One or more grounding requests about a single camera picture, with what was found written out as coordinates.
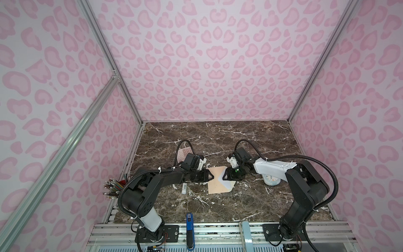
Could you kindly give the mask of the white glue stick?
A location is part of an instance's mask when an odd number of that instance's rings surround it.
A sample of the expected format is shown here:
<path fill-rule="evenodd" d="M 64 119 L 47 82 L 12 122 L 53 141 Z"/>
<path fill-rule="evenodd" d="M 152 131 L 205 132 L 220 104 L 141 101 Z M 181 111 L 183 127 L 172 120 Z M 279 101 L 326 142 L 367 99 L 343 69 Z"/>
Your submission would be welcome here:
<path fill-rule="evenodd" d="M 184 183 L 184 184 L 182 185 L 182 194 L 186 194 L 186 193 L 187 193 L 187 184 Z"/>

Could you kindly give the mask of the peach pink envelope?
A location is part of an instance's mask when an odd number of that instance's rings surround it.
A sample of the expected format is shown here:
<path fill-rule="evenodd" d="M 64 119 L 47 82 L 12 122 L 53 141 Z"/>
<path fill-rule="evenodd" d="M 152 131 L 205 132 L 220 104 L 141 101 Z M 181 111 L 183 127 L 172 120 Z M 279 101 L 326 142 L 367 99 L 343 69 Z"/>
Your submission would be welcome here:
<path fill-rule="evenodd" d="M 220 194 L 225 192 L 224 186 L 219 182 L 219 177 L 226 167 L 211 167 L 208 168 L 214 179 L 208 182 L 208 194 Z"/>

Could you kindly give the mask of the white letter paper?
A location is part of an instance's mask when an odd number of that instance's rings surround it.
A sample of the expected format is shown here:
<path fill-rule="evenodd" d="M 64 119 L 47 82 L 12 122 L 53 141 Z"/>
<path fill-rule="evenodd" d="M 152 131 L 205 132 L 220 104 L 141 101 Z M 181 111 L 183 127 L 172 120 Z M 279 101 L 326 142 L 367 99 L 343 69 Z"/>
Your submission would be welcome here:
<path fill-rule="evenodd" d="M 227 169 L 224 169 L 219 177 L 219 182 L 224 186 L 225 192 L 231 192 L 235 186 L 235 181 L 228 179 Z"/>

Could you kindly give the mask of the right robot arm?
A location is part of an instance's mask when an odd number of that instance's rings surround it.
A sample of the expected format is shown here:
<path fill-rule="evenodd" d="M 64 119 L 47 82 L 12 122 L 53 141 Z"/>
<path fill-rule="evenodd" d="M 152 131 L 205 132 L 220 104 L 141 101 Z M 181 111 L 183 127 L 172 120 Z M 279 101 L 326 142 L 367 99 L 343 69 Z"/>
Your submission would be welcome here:
<path fill-rule="evenodd" d="M 339 182 L 335 173 L 322 161 L 306 155 L 286 155 L 267 158 L 249 140 L 257 152 L 252 156 L 239 144 L 235 145 L 226 161 L 223 179 L 241 181 L 247 174 L 260 174 L 276 177 L 288 183 L 293 195 L 293 203 L 280 218 L 279 227 L 274 235 L 280 241 L 296 238 L 305 230 L 308 220 L 321 207 L 332 202 L 339 192 Z"/>

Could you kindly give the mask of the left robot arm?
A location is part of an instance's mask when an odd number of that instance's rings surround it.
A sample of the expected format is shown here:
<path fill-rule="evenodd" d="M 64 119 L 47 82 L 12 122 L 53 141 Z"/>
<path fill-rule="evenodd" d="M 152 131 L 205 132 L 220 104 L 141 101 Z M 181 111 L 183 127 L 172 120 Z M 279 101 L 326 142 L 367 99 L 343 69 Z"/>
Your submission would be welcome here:
<path fill-rule="evenodd" d="M 139 168 L 125 184 L 117 199 L 120 211 L 133 217 L 154 239 L 163 236 L 164 221 L 154 208 L 160 190 L 173 184 L 203 183 L 214 179 L 212 173 L 203 167 L 206 158 L 195 153 L 189 140 L 180 141 L 175 154 L 178 154 L 179 147 L 184 142 L 191 148 L 184 161 L 179 162 L 176 156 L 169 168 Z"/>

